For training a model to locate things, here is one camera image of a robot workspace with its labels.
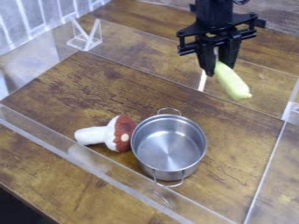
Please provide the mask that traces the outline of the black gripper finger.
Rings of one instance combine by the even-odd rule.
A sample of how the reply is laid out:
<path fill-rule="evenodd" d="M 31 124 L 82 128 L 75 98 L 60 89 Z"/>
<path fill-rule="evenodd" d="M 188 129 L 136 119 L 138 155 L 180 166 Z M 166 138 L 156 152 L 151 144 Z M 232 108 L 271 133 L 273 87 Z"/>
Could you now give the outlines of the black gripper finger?
<path fill-rule="evenodd" d="M 219 47 L 219 61 L 230 68 L 234 68 L 239 56 L 239 48 L 242 43 L 241 35 L 228 37 L 224 44 Z"/>
<path fill-rule="evenodd" d="M 214 45 L 207 43 L 199 43 L 196 46 L 196 55 L 200 64 L 200 68 L 206 74 L 212 77 L 216 65 L 216 56 L 214 53 Z"/>

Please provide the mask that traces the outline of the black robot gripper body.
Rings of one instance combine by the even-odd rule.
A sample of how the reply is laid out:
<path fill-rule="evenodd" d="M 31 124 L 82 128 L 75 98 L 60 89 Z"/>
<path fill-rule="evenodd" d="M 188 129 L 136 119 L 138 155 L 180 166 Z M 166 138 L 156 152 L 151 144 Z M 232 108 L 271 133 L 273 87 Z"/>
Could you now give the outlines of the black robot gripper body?
<path fill-rule="evenodd" d="M 234 33 L 241 36 L 241 39 L 251 39 L 257 36 L 258 14 L 251 12 L 249 14 L 234 14 L 232 22 L 223 27 L 204 27 L 199 21 L 176 32 L 179 38 L 178 53 L 183 56 L 194 53 L 196 50 L 196 41 L 186 42 L 186 38 L 199 36 L 206 41 L 210 41 L 215 46 L 224 44 Z"/>

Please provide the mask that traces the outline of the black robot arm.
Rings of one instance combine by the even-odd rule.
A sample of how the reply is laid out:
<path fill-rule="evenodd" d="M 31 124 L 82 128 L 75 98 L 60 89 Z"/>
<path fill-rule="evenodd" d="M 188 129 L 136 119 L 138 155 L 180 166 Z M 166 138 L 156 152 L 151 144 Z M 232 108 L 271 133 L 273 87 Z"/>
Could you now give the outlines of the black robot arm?
<path fill-rule="evenodd" d="M 234 5 L 250 0 L 195 0 L 190 6 L 195 22 L 176 32 L 178 53 L 195 53 L 200 68 L 212 77 L 219 60 L 235 66 L 242 41 L 257 36 L 258 14 L 238 14 Z"/>

